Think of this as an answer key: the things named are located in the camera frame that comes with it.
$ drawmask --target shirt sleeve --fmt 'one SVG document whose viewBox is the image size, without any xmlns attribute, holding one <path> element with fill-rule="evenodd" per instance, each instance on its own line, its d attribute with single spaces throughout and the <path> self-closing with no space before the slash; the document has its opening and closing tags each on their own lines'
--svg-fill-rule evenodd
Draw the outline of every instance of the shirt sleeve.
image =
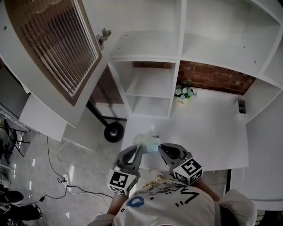
<svg viewBox="0 0 283 226">
<path fill-rule="evenodd" d="M 239 226 L 253 226 L 255 224 L 257 217 L 255 204 L 237 190 L 228 191 L 218 204 L 234 214 Z"/>
<path fill-rule="evenodd" d="M 88 226 L 109 226 L 112 225 L 114 215 L 112 214 L 103 214 L 98 215 L 94 221 L 88 224 Z"/>
</svg>

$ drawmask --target forearm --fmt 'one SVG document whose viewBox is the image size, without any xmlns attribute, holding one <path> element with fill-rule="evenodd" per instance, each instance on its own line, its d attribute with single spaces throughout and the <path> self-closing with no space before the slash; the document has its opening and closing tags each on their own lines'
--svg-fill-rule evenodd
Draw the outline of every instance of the forearm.
<svg viewBox="0 0 283 226">
<path fill-rule="evenodd" d="M 124 202 L 128 200 L 128 198 L 128 196 L 119 196 L 115 194 L 107 214 L 116 215 L 119 212 L 121 206 L 124 204 Z"/>
<path fill-rule="evenodd" d="M 202 179 L 198 179 L 195 183 L 191 184 L 191 186 L 203 190 L 206 194 L 208 194 L 210 197 L 212 197 L 214 201 L 218 202 L 220 200 L 220 197 L 214 191 L 212 191 L 206 185 L 206 183 L 203 182 Z"/>
</svg>

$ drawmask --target black and white marker cube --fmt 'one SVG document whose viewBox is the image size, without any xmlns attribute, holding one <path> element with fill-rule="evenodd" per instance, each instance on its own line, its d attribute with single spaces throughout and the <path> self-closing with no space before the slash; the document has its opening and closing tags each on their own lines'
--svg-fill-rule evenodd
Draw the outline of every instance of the black and white marker cube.
<svg viewBox="0 0 283 226">
<path fill-rule="evenodd" d="M 108 175 L 107 186 L 110 190 L 128 195 L 137 182 L 137 176 L 111 169 Z"/>
<path fill-rule="evenodd" d="M 177 180 L 190 185 L 202 177 L 203 168 L 195 159 L 190 158 L 182 165 L 176 167 L 173 172 Z"/>
</svg>

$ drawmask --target power strip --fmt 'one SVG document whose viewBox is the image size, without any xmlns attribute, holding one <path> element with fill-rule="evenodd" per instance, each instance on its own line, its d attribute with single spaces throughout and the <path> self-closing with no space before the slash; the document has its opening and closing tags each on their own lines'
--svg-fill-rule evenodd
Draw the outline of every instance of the power strip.
<svg viewBox="0 0 283 226">
<path fill-rule="evenodd" d="M 62 182 L 63 189 L 69 191 L 71 188 L 67 188 L 67 185 L 71 186 L 70 176 L 68 174 L 63 174 L 63 177 L 66 180 L 66 182 Z"/>
</svg>

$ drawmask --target white pot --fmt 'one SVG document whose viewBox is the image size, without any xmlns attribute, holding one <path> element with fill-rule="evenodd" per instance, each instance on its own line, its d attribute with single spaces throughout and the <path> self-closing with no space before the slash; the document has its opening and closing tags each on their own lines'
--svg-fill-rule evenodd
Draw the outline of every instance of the white pot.
<svg viewBox="0 0 283 226">
<path fill-rule="evenodd" d="M 188 102 L 189 102 L 188 98 L 182 100 L 180 97 L 174 97 L 174 105 L 178 108 L 185 107 Z"/>
</svg>

